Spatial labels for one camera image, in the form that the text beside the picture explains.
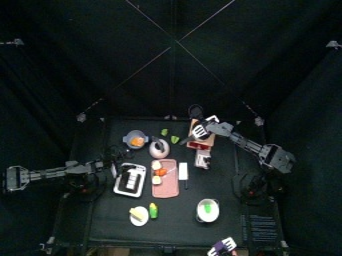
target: white bowl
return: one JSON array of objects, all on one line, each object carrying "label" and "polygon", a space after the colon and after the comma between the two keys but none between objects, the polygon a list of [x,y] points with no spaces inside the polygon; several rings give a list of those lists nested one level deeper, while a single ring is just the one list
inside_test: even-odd
[{"label": "white bowl", "polygon": [[[141,137],[145,139],[145,143],[142,146],[134,146],[131,144],[131,140],[135,138],[135,137]],[[123,142],[127,144],[127,146],[133,149],[139,149],[145,146],[145,144],[149,142],[149,137],[145,135],[145,133],[141,131],[141,130],[133,130],[129,132],[129,134],[123,137]]]},{"label": "white bowl", "polygon": [[200,222],[213,222],[220,217],[220,204],[216,199],[204,199],[198,203],[198,221]]}]

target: black wall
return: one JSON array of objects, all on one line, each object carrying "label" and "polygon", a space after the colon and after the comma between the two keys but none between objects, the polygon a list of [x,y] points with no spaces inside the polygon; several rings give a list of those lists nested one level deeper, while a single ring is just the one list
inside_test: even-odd
[{"label": "black wall", "polygon": [[332,50],[270,118],[270,141],[292,148],[282,201],[289,243],[310,255],[342,252],[342,51]]},{"label": "black wall", "polygon": [[[260,115],[298,158],[282,205],[288,237],[337,252],[341,54],[325,46],[342,38],[341,10],[338,0],[3,1],[0,42],[26,45],[0,45],[0,169],[63,165],[82,112],[186,117],[200,103],[222,118]],[[3,201],[3,250],[49,239],[55,192],[33,192],[35,204]]]}]

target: white plate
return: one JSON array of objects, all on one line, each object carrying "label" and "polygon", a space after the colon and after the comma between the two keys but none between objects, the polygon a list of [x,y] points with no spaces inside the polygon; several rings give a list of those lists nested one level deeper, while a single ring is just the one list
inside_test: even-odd
[{"label": "white plate", "polygon": [[143,207],[143,206],[138,206],[138,207],[135,207],[135,209],[143,214],[143,220],[142,221],[139,221],[134,216],[133,216],[133,214],[130,215],[130,218],[131,218],[131,222],[133,222],[133,224],[135,225],[135,226],[143,226],[146,223],[147,223],[147,221],[149,221],[149,211],[147,211],[147,209]]}]

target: green vegetable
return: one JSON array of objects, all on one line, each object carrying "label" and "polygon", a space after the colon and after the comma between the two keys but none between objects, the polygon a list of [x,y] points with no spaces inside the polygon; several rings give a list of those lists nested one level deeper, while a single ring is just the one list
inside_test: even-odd
[{"label": "green vegetable", "polygon": [[158,207],[154,203],[150,204],[150,218],[155,219],[158,217]]},{"label": "green vegetable", "polygon": [[210,204],[205,204],[205,210],[206,210],[206,213],[210,213],[210,212],[212,212],[212,206],[210,206]]},{"label": "green vegetable", "polygon": [[172,142],[173,142],[173,144],[177,144],[180,142],[180,137],[172,136]]},{"label": "green vegetable", "polygon": [[166,135],[169,134],[169,129],[163,129],[162,132],[161,132],[161,134],[162,134],[163,136],[166,136]]}]

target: food item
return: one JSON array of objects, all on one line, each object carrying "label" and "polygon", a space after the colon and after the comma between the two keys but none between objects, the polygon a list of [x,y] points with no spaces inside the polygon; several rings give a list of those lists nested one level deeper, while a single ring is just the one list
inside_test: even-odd
[{"label": "food item", "polygon": [[180,142],[180,137],[172,136],[172,142],[173,142],[173,144],[177,144]]},{"label": "food item", "polygon": [[131,145],[135,147],[142,147],[145,145],[145,138],[134,137],[131,140]]},{"label": "food item", "polygon": [[158,170],[158,169],[161,169],[161,168],[162,168],[161,162],[159,162],[159,161],[154,161],[154,162],[153,162],[153,169],[154,169],[154,171]]},{"label": "food item", "polygon": [[153,178],[153,184],[154,185],[159,185],[159,184],[162,184],[162,178],[161,178],[161,176],[154,176],[154,178]]},{"label": "food item", "polygon": [[139,221],[143,221],[145,216],[135,208],[131,208],[130,213]]},{"label": "food item", "polygon": [[154,203],[150,204],[150,218],[155,219],[158,217],[158,207]]},{"label": "food item", "polygon": [[165,176],[166,174],[167,174],[167,169],[161,168],[161,169],[155,170],[157,176]]},{"label": "food item", "polygon": [[210,204],[205,204],[205,210],[206,210],[206,213],[210,213],[210,212],[212,212],[212,206],[210,206]]},{"label": "food item", "polygon": [[169,134],[169,129],[163,129],[162,132],[161,132],[161,134],[162,134],[163,136],[166,136],[166,135]]}]

